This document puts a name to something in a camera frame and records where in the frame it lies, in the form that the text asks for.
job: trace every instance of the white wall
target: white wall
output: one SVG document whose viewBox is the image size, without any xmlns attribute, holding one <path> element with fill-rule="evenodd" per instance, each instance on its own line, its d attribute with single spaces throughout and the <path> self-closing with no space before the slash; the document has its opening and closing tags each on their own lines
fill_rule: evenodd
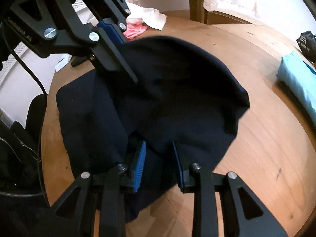
<svg viewBox="0 0 316 237">
<path fill-rule="evenodd" d="M 86 23 L 90 11 L 86 8 L 78 12 L 79 18 Z M 50 55 L 42 59 L 28 49 L 22 60 L 42 82 L 46 92 L 49 92 L 55 73 L 55 65 L 61 60 L 60 54 Z M 0 85 L 0 108 L 13 120 L 25 126 L 28 108 L 33 98 L 42 91 L 22 66 L 16 63 Z"/>
<path fill-rule="evenodd" d="M 316 34 L 316 21 L 303 0 L 258 0 L 260 18 L 292 40 L 307 30 Z"/>
</svg>

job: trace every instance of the printed logo on bag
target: printed logo on bag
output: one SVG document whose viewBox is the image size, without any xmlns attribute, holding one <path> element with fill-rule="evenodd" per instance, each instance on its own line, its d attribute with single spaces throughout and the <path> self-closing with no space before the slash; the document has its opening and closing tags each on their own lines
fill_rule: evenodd
<svg viewBox="0 0 316 237">
<path fill-rule="evenodd" d="M 303 44 L 302 42 L 300 43 L 302 47 L 304 47 L 308 52 L 310 51 L 310 49 L 305 45 Z"/>
<path fill-rule="evenodd" d="M 306 44 L 306 40 L 307 40 L 306 37 L 301 36 L 301 42 L 303 42 L 304 44 Z"/>
</svg>

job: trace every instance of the navy garment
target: navy garment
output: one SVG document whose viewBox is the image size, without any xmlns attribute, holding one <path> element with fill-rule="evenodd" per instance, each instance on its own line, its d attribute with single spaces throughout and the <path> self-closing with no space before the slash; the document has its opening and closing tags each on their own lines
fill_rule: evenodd
<svg viewBox="0 0 316 237">
<path fill-rule="evenodd" d="M 139 192 L 125 195 L 130 221 L 176 184 L 170 142 L 213 170 L 235 139 L 249 98 L 219 59 L 186 41 L 149 37 L 118 49 L 137 85 L 92 70 L 62 87 L 56 101 L 75 177 L 108 171 L 146 141 Z"/>
</svg>

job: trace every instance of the pink cloth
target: pink cloth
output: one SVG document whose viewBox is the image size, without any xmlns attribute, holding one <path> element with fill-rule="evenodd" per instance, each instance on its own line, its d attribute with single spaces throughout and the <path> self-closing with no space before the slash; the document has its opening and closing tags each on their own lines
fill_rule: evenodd
<svg viewBox="0 0 316 237">
<path fill-rule="evenodd" d="M 124 32 L 124 36 L 131 40 L 134 37 L 142 34 L 148 27 L 143 26 L 143 24 L 127 24 L 126 31 Z"/>
</svg>

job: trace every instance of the light blue towel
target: light blue towel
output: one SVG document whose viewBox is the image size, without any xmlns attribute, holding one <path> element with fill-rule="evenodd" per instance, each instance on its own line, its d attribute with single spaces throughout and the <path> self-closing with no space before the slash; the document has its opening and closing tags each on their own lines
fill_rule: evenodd
<svg viewBox="0 0 316 237">
<path fill-rule="evenodd" d="M 276 76 L 291 89 L 316 126 L 316 72 L 292 51 L 282 57 Z"/>
</svg>

